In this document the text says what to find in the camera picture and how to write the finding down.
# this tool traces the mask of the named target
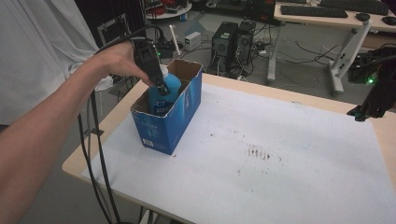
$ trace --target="bottle cap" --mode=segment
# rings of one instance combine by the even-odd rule
[[[163,72],[163,77],[168,76],[168,69],[166,68],[165,64],[160,64],[161,72]]]

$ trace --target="blue box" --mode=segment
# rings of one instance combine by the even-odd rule
[[[173,60],[167,68],[181,81],[179,96],[169,112],[163,117],[150,115],[149,90],[131,106],[131,112],[143,146],[172,155],[201,103],[202,65]]]

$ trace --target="blue bottle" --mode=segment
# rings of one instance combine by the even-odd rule
[[[162,117],[168,113],[177,100],[181,82],[175,75],[169,73],[166,65],[160,64],[160,67],[163,72],[163,81],[168,87],[169,94],[162,96],[157,87],[150,87],[148,90],[148,110],[150,114]]]

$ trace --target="keyboard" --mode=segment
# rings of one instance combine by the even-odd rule
[[[306,0],[276,0],[278,3],[306,4]]]
[[[382,16],[387,16],[389,14],[388,5],[376,0],[321,0],[319,6],[336,7],[349,11],[365,12]]]
[[[298,7],[280,6],[282,15],[347,18],[347,13],[341,8],[332,7]]]

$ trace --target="hand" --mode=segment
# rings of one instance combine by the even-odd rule
[[[93,56],[92,59],[106,64],[106,70],[109,74],[122,77],[135,76],[141,78],[148,86],[153,85],[149,76],[134,62],[134,46],[129,41],[105,49]]]

